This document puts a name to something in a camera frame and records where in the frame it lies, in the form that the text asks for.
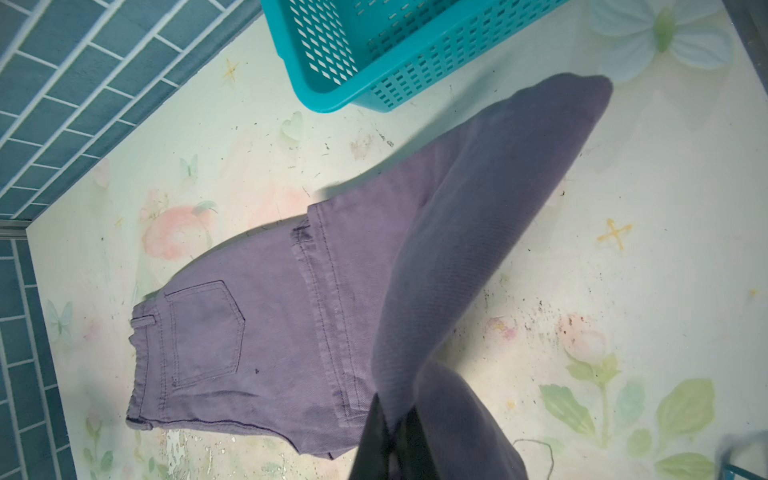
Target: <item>teal plastic basket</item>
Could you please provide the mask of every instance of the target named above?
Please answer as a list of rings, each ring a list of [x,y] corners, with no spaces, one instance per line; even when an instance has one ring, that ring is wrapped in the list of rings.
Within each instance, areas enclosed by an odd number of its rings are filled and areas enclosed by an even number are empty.
[[[391,111],[568,0],[262,0],[310,110]]]

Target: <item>basket rim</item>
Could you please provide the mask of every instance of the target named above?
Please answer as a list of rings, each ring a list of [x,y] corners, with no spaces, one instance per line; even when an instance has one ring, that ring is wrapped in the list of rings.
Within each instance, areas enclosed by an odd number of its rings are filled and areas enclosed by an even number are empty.
[[[443,13],[434,17],[426,25],[409,35],[381,57],[361,68],[359,72],[331,91],[318,92],[310,87],[301,66],[293,37],[288,29],[288,18],[283,14],[281,2],[289,0],[262,0],[264,17],[273,37],[277,54],[283,59],[288,71],[288,77],[293,91],[305,107],[318,113],[330,113],[339,110],[364,94],[374,84],[388,77],[392,72],[401,68],[405,63],[403,58],[410,59],[415,52],[421,51],[425,45],[434,43],[436,39],[453,30],[458,24],[498,0],[458,0]]]

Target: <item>back pocket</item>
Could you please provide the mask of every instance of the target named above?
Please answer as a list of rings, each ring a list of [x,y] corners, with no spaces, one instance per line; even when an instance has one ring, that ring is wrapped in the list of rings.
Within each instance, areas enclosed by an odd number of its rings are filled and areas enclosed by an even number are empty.
[[[224,282],[165,296],[174,338],[174,386],[189,386],[237,371],[245,319]]]

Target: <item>floral tablecloth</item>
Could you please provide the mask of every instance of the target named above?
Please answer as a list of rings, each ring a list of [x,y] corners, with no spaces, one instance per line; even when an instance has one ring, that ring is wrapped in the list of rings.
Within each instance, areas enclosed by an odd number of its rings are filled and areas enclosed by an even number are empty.
[[[712,478],[768,425],[768,100],[711,0],[572,0],[389,114],[305,109],[254,23],[28,230],[79,478],[346,478],[354,452],[130,430],[131,307],[561,71],[611,105],[440,356],[533,480]]]

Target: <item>yellow cross print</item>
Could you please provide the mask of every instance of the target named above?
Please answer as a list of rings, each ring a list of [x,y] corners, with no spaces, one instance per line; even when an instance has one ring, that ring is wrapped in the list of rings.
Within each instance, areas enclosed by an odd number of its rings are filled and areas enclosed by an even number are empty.
[[[237,62],[235,65],[232,65],[230,62],[230,59],[227,59],[227,73],[224,74],[224,77],[231,77],[232,81],[235,81],[235,70],[237,69],[237,66],[240,63]]]
[[[619,250],[623,250],[624,249],[624,244],[621,242],[621,238],[619,237],[619,233],[629,232],[630,230],[632,230],[632,223],[630,223],[629,225],[625,225],[625,226],[623,226],[622,228],[620,228],[618,230],[616,230],[616,222],[614,222],[614,220],[612,218],[608,219],[607,224],[608,224],[608,228],[611,229],[611,232],[610,233],[606,233],[605,235],[599,236],[598,237],[598,242],[602,242],[602,241],[608,240],[611,237],[616,237],[616,241],[619,243]]]

